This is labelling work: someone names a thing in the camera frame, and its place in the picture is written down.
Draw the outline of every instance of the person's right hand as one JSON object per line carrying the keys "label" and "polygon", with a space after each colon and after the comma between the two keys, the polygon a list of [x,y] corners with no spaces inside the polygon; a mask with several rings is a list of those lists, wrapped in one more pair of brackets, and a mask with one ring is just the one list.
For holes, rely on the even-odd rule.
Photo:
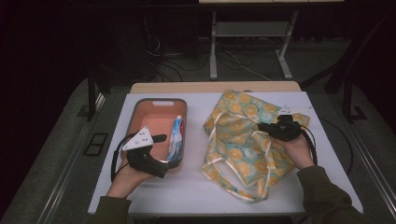
{"label": "person's right hand", "polygon": [[126,151],[122,151],[122,161],[120,168],[114,177],[113,183],[108,190],[106,196],[113,198],[126,198],[130,195],[142,182],[154,177],[153,175],[137,171],[132,168],[126,159]]}
{"label": "person's right hand", "polygon": [[280,144],[286,150],[289,158],[293,161],[297,169],[304,169],[309,166],[314,166],[312,161],[311,151],[309,150],[308,142],[305,137],[300,134],[299,137],[289,142],[283,142],[276,138],[271,138],[272,142]]}

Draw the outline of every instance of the green sleeve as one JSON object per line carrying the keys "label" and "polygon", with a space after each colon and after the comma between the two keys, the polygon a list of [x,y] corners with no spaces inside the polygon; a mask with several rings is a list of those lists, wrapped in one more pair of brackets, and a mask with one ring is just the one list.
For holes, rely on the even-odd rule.
{"label": "green sleeve", "polygon": [[102,196],[89,224],[126,224],[131,201]]}
{"label": "green sleeve", "polygon": [[335,186],[319,166],[297,173],[304,190],[304,208],[312,223],[373,223],[352,206],[349,195]]}

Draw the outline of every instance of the cable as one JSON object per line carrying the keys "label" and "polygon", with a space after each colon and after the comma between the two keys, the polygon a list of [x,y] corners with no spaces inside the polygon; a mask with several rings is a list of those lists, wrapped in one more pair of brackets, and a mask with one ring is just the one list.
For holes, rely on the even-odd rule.
{"label": "cable", "polygon": [[148,54],[151,54],[152,56],[155,57],[161,57],[161,52],[160,52],[160,47],[161,47],[161,41],[159,38],[157,38],[155,35],[150,35],[150,37],[153,37],[154,39],[157,40],[157,47],[154,50],[147,50]]}
{"label": "cable", "polygon": [[164,82],[164,78],[168,79],[168,81],[170,81],[170,82],[175,82],[172,78],[168,77],[166,74],[164,74],[160,70],[157,70],[156,72],[157,72],[158,75],[161,76],[162,82]]}
{"label": "cable", "polygon": [[249,60],[249,63],[243,63],[240,59],[235,59],[236,57],[234,56],[235,54],[234,53],[231,53],[230,51],[228,51],[228,50],[223,50],[223,51],[220,51],[220,52],[226,52],[228,55],[230,55],[231,57],[232,57],[232,60],[230,60],[230,59],[228,59],[228,58],[225,58],[224,57],[224,59],[225,60],[227,60],[227,61],[229,61],[230,63],[236,63],[236,64],[238,64],[238,65],[244,65],[244,66],[251,66],[251,65],[253,65],[253,60],[251,59],[251,57],[250,56],[248,56],[248,55],[246,55],[246,54],[239,54],[239,55],[244,55],[244,56],[246,56],[247,58],[248,58],[248,60]]}
{"label": "cable", "polygon": [[116,172],[116,164],[117,164],[117,159],[120,153],[120,148],[121,146],[125,143],[125,141],[128,138],[134,137],[136,135],[136,133],[130,133],[128,135],[126,135],[125,137],[123,137],[120,142],[119,145],[117,146],[116,150],[114,150],[113,153],[113,161],[111,162],[111,173],[110,173],[110,178],[111,178],[111,182],[113,182],[114,178],[116,177],[116,174],[119,172],[120,169],[124,168],[125,165],[123,165],[117,172]]}
{"label": "cable", "polygon": [[189,69],[189,68],[184,68],[184,67],[182,67],[182,66],[180,66],[180,65],[178,65],[178,64],[176,64],[176,63],[170,62],[169,60],[165,60],[164,62],[165,62],[165,63],[171,63],[172,65],[174,65],[174,66],[180,68],[181,70],[184,70],[184,71],[187,71],[187,72],[194,72],[194,71],[198,71],[198,70],[203,69],[203,68],[206,66],[206,64],[207,64],[207,61],[209,61],[209,55],[207,55],[204,64],[202,64],[202,65],[199,66],[199,67],[190,68],[190,69]]}
{"label": "cable", "polygon": [[225,58],[221,55],[221,54],[216,54],[216,59],[222,64],[222,65],[224,65],[224,67],[226,67],[226,68],[229,68],[229,69],[232,69],[232,70],[235,70],[235,71],[240,71],[240,70],[243,70],[244,68],[243,67],[241,67],[240,66],[240,64],[239,63],[236,63],[235,61],[232,61],[232,63],[236,63],[236,64],[238,64],[238,67],[236,67],[236,68],[234,68],[234,67],[231,67],[230,65],[227,65],[223,60],[225,60]]}
{"label": "cable", "polygon": [[177,71],[176,68],[172,67],[171,65],[164,64],[164,63],[159,63],[159,65],[162,65],[162,66],[165,66],[165,67],[168,67],[168,68],[174,70],[174,71],[176,72],[176,74],[178,75],[178,77],[180,77],[180,82],[183,81],[183,77],[182,77],[181,74]]}
{"label": "cable", "polygon": [[312,162],[315,165],[318,165],[318,154],[317,154],[317,147],[316,147],[314,135],[312,135],[312,137],[314,138],[314,143],[312,143],[311,138],[309,138],[309,136],[308,136],[308,133],[306,133],[305,131],[302,131],[302,133],[303,133],[303,136],[305,137],[305,139],[308,142],[308,145],[310,147],[311,154],[312,154]]}
{"label": "cable", "polygon": [[305,127],[304,125],[300,124],[300,126],[305,128],[311,134],[312,141],[313,141],[313,146],[314,146],[314,148],[317,148],[317,141],[315,140],[315,136],[312,134],[312,132],[307,127]]}
{"label": "cable", "polygon": [[331,126],[333,126],[346,139],[346,143],[347,143],[347,145],[349,147],[349,152],[350,152],[350,162],[349,162],[349,167],[346,170],[346,175],[349,175],[350,171],[352,170],[352,166],[353,166],[354,154],[353,154],[353,150],[352,150],[352,145],[350,144],[350,142],[349,142],[349,140],[347,138],[347,135],[344,134],[344,132],[341,131],[340,128],[338,128],[337,126],[335,126],[333,123],[329,122],[328,120],[322,119],[322,118],[319,118],[319,119],[321,119],[321,120],[325,121],[326,123],[330,124]]}
{"label": "cable", "polygon": [[245,70],[247,70],[247,71],[249,71],[250,73],[253,73],[253,74],[255,74],[255,75],[259,76],[259,77],[263,77],[263,78],[267,79],[268,81],[272,81],[270,78],[265,77],[264,75],[261,75],[261,74],[259,74],[259,73],[256,73],[256,72],[251,71],[250,69],[246,68],[235,56],[233,56],[233,54],[231,54],[230,51],[224,50],[224,52],[230,54],[237,62],[239,62],[239,64],[241,65],[241,67],[243,67]]}
{"label": "cable", "polygon": [[[267,50],[267,49],[274,49],[277,45],[279,45],[280,43],[282,43],[282,41],[281,40],[279,40],[279,41],[277,41],[275,44],[273,44],[272,46],[270,46],[270,47],[265,47],[264,48],[264,50]],[[248,54],[248,53],[244,53],[243,55],[246,55],[246,56],[248,56],[248,55],[254,55],[254,54],[258,54],[258,53],[253,53],[253,54]],[[242,69],[244,69],[244,68],[232,68],[231,66],[228,66],[227,64],[225,64],[225,62],[221,59],[222,58],[222,56],[220,55],[220,54],[218,54],[218,60],[225,66],[225,67],[227,67],[227,68],[230,68],[230,69],[233,69],[233,70],[242,70]],[[273,65],[271,66],[271,70],[270,70],[270,72],[267,72],[266,73],[266,75],[269,75],[269,74],[272,74],[273,72],[273,70],[274,70],[274,66],[275,66],[275,64],[276,63],[273,63]]]}
{"label": "cable", "polygon": [[163,57],[165,58],[165,57],[169,57],[169,56],[181,56],[181,55],[183,55],[185,57],[184,53],[167,53],[167,54],[164,54]]}
{"label": "cable", "polygon": [[[259,38],[255,38],[255,42],[258,42],[260,39]],[[245,40],[244,39],[242,39],[241,40],[241,42],[242,42],[242,44],[241,45],[228,45],[228,46],[231,46],[231,47],[233,47],[233,48],[236,48],[236,49],[239,49],[237,52],[235,52],[234,54],[244,54],[244,55],[257,55],[257,54],[260,54],[260,53],[263,53],[264,51],[267,51],[268,49],[274,49],[277,45],[279,45],[279,44],[281,44],[283,41],[282,40],[277,40],[273,45],[271,45],[271,46],[268,46],[268,47],[262,47],[262,46],[260,46],[260,44],[257,46],[257,49],[258,49],[258,51],[256,51],[256,52],[253,52],[253,53],[247,53],[247,52],[242,52],[242,53],[240,53],[240,51],[241,51],[241,49],[243,49],[243,48],[245,48],[244,47],[244,45],[245,45],[245,43],[243,43],[243,42],[245,42]],[[223,44],[224,42],[221,42],[221,48],[222,48],[222,50],[225,50],[226,48],[228,48],[228,46],[224,46],[224,44]]]}

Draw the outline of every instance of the white table surface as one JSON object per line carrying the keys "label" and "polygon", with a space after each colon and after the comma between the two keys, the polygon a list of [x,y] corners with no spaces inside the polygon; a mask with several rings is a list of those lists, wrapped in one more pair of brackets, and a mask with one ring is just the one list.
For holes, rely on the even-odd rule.
{"label": "white table surface", "polygon": [[[303,91],[250,92],[249,94],[275,105],[311,105]],[[88,212],[95,213],[99,198],[106,195],[110,187],[113,152],[127,132],[135,103],[143,98],[180,98],[188,105],[183,161],[178,168],[168,171],[164,179],[159,177],[150,179],[128,197],[132,200],[129,208],[131,216],[271,216],[303,213],[303,190],[296,169],[271,188],[267,200],[254,204],[246,204],[238,200],[203,175],[201,165],[208,143],[203,124],[220,96],[221,92],[128,94]],[[353,206],[363,212],[361,202],[337,159],[315,110],[303,114],[311,118],[308,128],[317,142],[318,165],[326,169],[335,185],[350,195]]]}

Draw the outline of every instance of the floral fabric bag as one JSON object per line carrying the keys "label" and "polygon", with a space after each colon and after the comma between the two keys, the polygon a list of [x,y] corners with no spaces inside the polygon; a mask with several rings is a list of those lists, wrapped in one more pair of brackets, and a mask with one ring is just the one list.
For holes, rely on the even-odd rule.
{"label": "floral fabric bag", "polygon": [[[209,138],[202,164],[204,175],[245,203],[268,198],[270,188],[294,169],[284,148],[272,144],[267,133],[258,130],[259,122],[276,123],[280,106],[246,93],[226,90],[206,120]],[[307,127],[310,118],[294,114],[293,119]],[[237,188],[219,168],[225,161],[246,188]]]}

